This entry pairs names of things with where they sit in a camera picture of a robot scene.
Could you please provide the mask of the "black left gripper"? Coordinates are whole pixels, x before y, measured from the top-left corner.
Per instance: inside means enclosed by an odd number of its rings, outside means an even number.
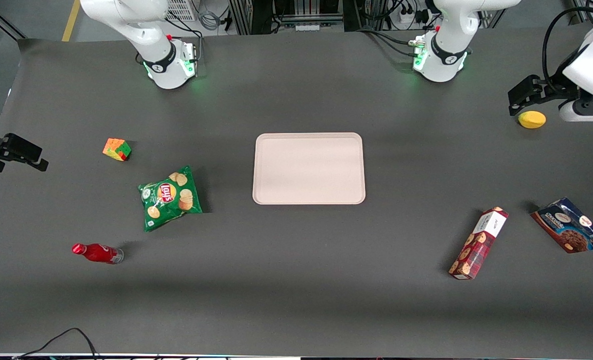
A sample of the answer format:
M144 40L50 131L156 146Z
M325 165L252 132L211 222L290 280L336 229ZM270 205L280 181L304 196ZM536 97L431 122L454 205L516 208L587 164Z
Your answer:
M550 82L538 75L528 75L508 92L508 111L510 116L518 115L529 105L540 105L554 100L574 101L578 97L578 87L562 74L551 76Z

